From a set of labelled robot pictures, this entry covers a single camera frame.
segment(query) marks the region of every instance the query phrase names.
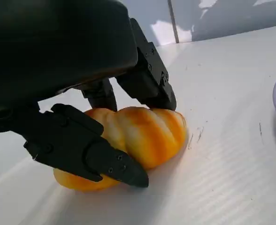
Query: white table surface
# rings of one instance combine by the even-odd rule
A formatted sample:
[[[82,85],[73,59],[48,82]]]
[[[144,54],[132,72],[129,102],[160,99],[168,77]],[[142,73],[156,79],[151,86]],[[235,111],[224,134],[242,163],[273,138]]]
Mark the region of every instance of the white table surface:
[[[152,171],[147,189],[87,194],[59,186],[21,137],[0,134],[0,225],[276,225],[276,27],[158,51],[190,147]],[[119,108],[139,105],[113,86]],[[41,106],[58,102],[89,108],[78,91]]]

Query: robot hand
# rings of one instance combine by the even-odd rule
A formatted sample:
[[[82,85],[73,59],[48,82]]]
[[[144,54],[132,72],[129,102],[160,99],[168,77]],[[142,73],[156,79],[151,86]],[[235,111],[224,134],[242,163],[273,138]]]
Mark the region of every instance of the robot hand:
[[[140,103],[175,110],[156,48],[118,1],[47,1],[25,7],[23,0],[0,0],[0,132],[22,135],[45,165],[95,182],[105,174],[147,187],[144,169],[101,137],[101,124],[70,105],[41,113],[38,102],[76,88],[93,108],[116,111],[109,82],[115,77]]]

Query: decorative gourd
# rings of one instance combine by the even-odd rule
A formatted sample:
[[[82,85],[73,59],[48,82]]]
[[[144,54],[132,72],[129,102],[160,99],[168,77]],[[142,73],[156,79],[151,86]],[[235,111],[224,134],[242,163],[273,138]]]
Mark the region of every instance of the decorative gourd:
[[[128,107],[118,112],[99,108],[85,113],[104,126],[103,138],[135,158],[146,170],[176,155],[185,142],[186,122],[178,112]],[[119,183],[103,174],[102,181],[93,182],[58,169],[54,169],[54,177],[61,185],[81,191],[104,189]]]

